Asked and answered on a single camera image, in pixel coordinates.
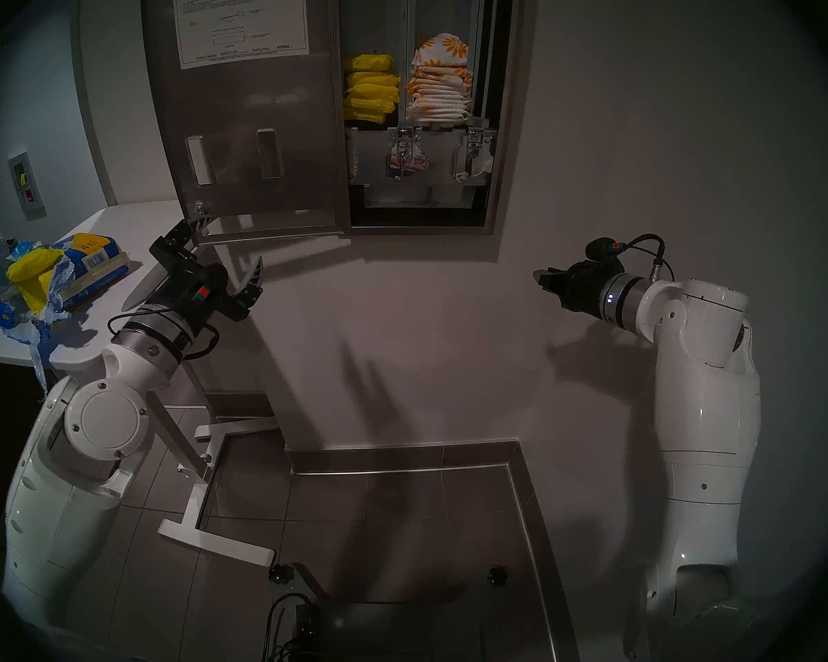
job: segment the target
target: white counter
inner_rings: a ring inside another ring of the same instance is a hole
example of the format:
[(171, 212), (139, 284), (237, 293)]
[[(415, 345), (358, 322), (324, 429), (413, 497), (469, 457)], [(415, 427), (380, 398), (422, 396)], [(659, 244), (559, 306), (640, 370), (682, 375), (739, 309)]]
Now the white counter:
[[(101, 350), (110, 341), (108, 320), (122, 312), (122, 304), (147, 272), (156, 264), (148, 249), (184, 215), (177, 201), (148, 201), (112, 205), (91, 215), (69, 232), (91, 232), (112, 237), (129, 254), (130, 271), (106, 290), (86, 299), (70, 313), (70, 320), (56, 323), (53, 336), (61, 342), (49, 361), (56, 370), (80, 372), (97, 366)], [(8, 339), (0, 330), (0, 363), (30, 365), (28, 347)]]

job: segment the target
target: yellow wrapped item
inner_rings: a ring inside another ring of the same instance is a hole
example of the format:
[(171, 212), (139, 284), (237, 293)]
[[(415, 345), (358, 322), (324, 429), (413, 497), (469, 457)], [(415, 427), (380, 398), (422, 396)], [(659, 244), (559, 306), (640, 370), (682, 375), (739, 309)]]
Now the yellow wrapped item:
[(352, 71), (388, 71), (393, 64), (389, 54), (359, 54), (357, 57), (343, 57), (343, 69)]
[(392, 73), (384, 73), (380, 71), (361, 71), (359, 73), (350, 73), (347, 76), (347, 84), (351, 87), (360, 82), (367, 82), (370, 85), (386, 85), (387, 87), (398, 87), (399, 76)]
[(18, 284), (24, 302), (32, 311), (40, 312), (46, 306), (46, 292), (52, 280), (52, 268), (64, 255), (61, 249), (34, 249), (6, 269), (10, 282)]
[(395, 104), (387, 99), (365, 99), (355, 95), (350, 95), (344, 99), (343, 105), (373, 113), (392, 113), (395, 109)]
[(360, 82), (353, 85), (347, 92), (362, 99), (383, 99), (395, 103), (399, 101), (398, 87), (387, 87), (386, 85), (372, 85), (367, 82)]
[(353, 106), (343, 107), (344, 120), (367, 120), (371, 123), (383, 123), (387, 119), (387, 115), (383, 113), (374, 113), (372, 111), (365, 111), (357, 109)]

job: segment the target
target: blue plastic wrapper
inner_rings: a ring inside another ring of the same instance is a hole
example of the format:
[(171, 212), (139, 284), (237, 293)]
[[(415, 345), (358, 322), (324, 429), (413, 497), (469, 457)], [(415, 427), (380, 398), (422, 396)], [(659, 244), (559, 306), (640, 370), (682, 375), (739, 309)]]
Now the blue plastic wrapper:
[[(46, 370), (52, 367), (49, 356), (56, 348), (51, 326), (59, 320), (69, 319), (70, 308), (126, 274), (129, 267), (128, 256), (112, 238), (84, 234), (76, 245), (74, 237), (53, 244), (52, 248), (64, 250), (64, 255), (53, 268), (46, 306), (34, 315), (18, 286), (6, 277), (6, 270), (15, 260), (40, 246), (40, 242), (25, 241), (10, 249), (9, 244), (0, 239), (0, 328), (10, 339), (30, 347), (34, 372), (43, 392), (47, 393)], [(116, 263), (108, 268), (109, 272), (104, 272), (105, 268), (100, 266), (110, 261)]]

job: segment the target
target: gray tile floor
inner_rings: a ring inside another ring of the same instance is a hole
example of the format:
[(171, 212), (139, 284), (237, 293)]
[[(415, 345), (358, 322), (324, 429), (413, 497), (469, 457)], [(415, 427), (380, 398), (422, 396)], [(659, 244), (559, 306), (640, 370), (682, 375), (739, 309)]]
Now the gray tile floor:
[[(202, 409), (170, 410), (192, 439)], [(228, 440), (208, 531), (303, 564), (318, 590), (362, 602), (447, 602), (495, 564), (510, 579), (488, 622), (488, 660), (548, 660), (539, 592), (505, 467), (294, 476), (279, 432)], [(272, 603), (266, 571), (157, 533), (180, 521), (190, 482), (155, 441), (67, 626), (151, 662), (260, 659)]]

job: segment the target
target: black knob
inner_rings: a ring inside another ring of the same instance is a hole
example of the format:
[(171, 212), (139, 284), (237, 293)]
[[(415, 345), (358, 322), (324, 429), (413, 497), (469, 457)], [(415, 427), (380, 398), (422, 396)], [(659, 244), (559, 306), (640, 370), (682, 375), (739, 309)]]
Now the black knob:
[(291, 565), (273, 565), (266, 577), (273, 583), (285, 584), (295, 578), (295, 569)]
[(509, 575), (506, 574), (506, 570), (502, 567), (491, 567), (491, 570), (487, 573), (487, 582), (494, 588), (497, 586), (505, 586), (507, 579), (509, 579)]

